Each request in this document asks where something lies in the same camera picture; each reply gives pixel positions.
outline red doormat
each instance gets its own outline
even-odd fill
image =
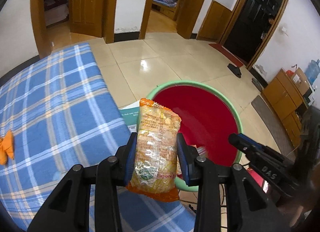
[[[221,44],[209,44],[209,45],[215,48],[216,50],[218,50],[224,56],[226,56],[237,67],[243,66],[243,63],[239,61],[238,58],[234,56],[232,53],[228,52],[225,48],[223,48]]]

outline person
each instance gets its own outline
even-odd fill
[[[275,18],[273,15],[269,15],[268,16],[268,24],[266,25],[265,29],[263,30],[262,34],[261,34],[261,40],[263,40],[266,36],[267,36],[267,33],[270,29],[270,27],[272,26],[272,24],[275,22]]]

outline snack package in basin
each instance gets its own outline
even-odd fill
[[[140,100],[140,123],[132,179],[128,189],[153,199],[179,199],[176,136],[181,118],[151,100]]]

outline green rim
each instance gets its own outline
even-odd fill
[[[242,128],[242,124],[241,124],[241,120],[240,117],[238,115],[238,112],[236,111],[236,109],[234,108],[234,106],[232,105],[232,103],[228,100],[228,98],[226,98],[222,93],[220,93],[218,90],[200,83],[200,82],[196,82],[196,81],[190,81],[190,80],[176,80],[176,81],[169,81],[166,82],[162,85],[159,85],[158,87],[156,87],[153,91],[151,91],[148,96],[147,99],[152,100],[160,91],[170,88],[170,87],[174,87],[174,86],[180,86],[180,85],[187,85],[187,86],[193,86],[193,87],[198,87],[201,89],[204,89],[214,95],[216,95],[218,98],[220,98],[230,109],[231,113],[233,114],[233,117],[236,120],[236,124],[238,127],[238,133],[243,133],[243,128]],[[238,150],[236,158],[234,163],[239,163],[240,159],[242,156],[242,152]],[[175,184],[177,186],[178,189],[180,190],[184,190],[184,191],[191,191],[191,192],[196,192],[198,191],[198,186],[193,186],[193,187],[189,187],[188,185],[186,185],[185,181],[176,177],[175,179]]]

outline black door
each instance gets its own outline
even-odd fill
[[[262,42],[262,33],[267,33],[271,27],[269,16],[276,16],[281,2],[247,0],[224,47],[248,64]]]

